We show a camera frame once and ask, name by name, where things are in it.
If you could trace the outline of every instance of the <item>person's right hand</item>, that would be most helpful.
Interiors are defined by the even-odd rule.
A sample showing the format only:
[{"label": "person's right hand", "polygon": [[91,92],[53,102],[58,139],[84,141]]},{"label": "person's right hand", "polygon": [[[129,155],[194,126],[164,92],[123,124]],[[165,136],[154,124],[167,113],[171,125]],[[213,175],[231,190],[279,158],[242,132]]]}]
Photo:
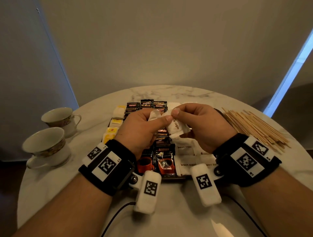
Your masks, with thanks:
[{"label": "person's right hand", "polygon": [[182,104],[173,109],[171,115],[192,128],[191,132],[181,137],[196,139],[208,153],[237,134],[219,112],[206,104]]}]

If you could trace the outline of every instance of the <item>marble table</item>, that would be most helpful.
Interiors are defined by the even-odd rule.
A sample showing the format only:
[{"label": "marble table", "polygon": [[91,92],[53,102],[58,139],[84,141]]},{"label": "marble table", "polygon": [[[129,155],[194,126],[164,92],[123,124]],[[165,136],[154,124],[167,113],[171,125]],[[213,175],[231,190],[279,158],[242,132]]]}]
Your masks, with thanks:
[{"label": "marble table", "polygon": [[[22,226],[49,202],[77,174],[82,158],[102,139],[113,109],[127,102],[152,98],[168,102],[197,102],[236,111],[250,110],[290,140],[290,148],[280,156],[282,167],[313,190],[313,160],[304,148],[279,124],[258,110],[228,96],[185,86],[143,86],[117,91],[95,99],[75,111],[82,116],[78,133],[67,139],[72,150],[68,163],[57,169],[26,169],[18,198],[17,222]],[[235,185],[224,188],[257,219]],[[104,227],[125,203],[134,201],[136,191],[118,193],[110,208]],[[245,213],[228,198],[221,204],[205,208],[192,180],[183,183],[163,183],[156,212],[148,216],[125,208],[114,220],[106,236],[262,236]]]}]

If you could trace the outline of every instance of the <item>qr code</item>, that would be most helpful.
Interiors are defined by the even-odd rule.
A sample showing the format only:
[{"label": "qr code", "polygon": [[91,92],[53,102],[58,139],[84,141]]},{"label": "qr code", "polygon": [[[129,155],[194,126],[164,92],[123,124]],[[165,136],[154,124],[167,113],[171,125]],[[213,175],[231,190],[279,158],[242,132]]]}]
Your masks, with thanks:
[{"label": "qr code", "polygon": [[95,149],[93,149],[87,156],[92,160],[93,158],[95,158],[97,156],[97,154],[99,154],[101,152],[101,149],[98,147],[95,147]]},{"label": "qr code", "polygon": [[251,157],[249,156],[247,153],[245,153],[244,155],[242,155],[237,162],[245,169],[245,170],[249,170],[251,169],[253,166],[255,166],[257,164],[257,162]]},{"label": "qr code", "polygon": [[147,180],[143,193],[155,196],[157,194],[157,183]]},{"label": "qr code", "polygon": [[205,189],[205,188],[212,186],[210,179],[209,179],[207,174],[200,175],[200,176],[196,177],[196,179],[198,181],[200,189]]},{"label": "qr code", "polygon": [[116,163],[107,156],[98,167],[104,173],[109,174],[115,166],[116,166]]},{"label": "qr code", "polygon": [[267,151],[269,150],[265,145],[261,144],[260,142],[256,141],[253,145],[252,148],[259,152],[261,155],[265,155]]}]

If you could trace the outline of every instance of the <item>black cable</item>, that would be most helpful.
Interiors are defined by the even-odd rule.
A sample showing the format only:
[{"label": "black cable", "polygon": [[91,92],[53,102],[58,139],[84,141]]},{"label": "black cable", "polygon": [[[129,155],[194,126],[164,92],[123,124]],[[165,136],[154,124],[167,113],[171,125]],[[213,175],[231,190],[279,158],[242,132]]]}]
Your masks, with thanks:
[{"label": "black cable", "polygon": [[101,237],[103,237],[106,233],[106,231],[108,230],[108,228],[110,227],[111,223],[113,222],[114,218],[117,216],[117,214],[120,213],[121,210],[123,210],[124,207],[127,207],[129,205],[135,205],[136,203],[135,202],[129,202],[129,203],[126,203],[124,206],[122,206],[116,213],[115,215],[112,217],[112,219],[110,220],[110,222],[108,223],[108,225],[106,226],[104,232],[102,233]]},{"label": "black cable", "polygon": [[242,207],[242,205],[239,204],[232,196],[229,196],[228,194],[222,194],[222,196],[226,196],[233,200],[243,211],[244,213],[250,218],[250,220],[253,222],[253,224],[259,229],[259,231],[263,234],[264,237],[267,237],[267,235],[264,233],[264,231],[259,227],[259,225],[253,220],[253,218],[249,215],[249,213]]}]

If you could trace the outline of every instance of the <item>pile of wooden sticks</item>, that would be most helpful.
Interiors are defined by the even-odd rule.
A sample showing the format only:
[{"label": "pile of wooden sticks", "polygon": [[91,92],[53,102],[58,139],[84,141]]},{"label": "pile of wooden sticks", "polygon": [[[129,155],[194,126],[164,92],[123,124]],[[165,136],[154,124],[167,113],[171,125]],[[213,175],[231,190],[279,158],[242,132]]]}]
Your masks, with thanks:
[{"label": "pile of wooden sticks", "polygon": [[250,111],[235,112],[233,110],[225,111],[224,116],[237,132],[252,135],[265,145],[271,147],[275,152],[281,154],[285,152],[285,147],[289,141],[276,129],[268,125],[258,116]]}]

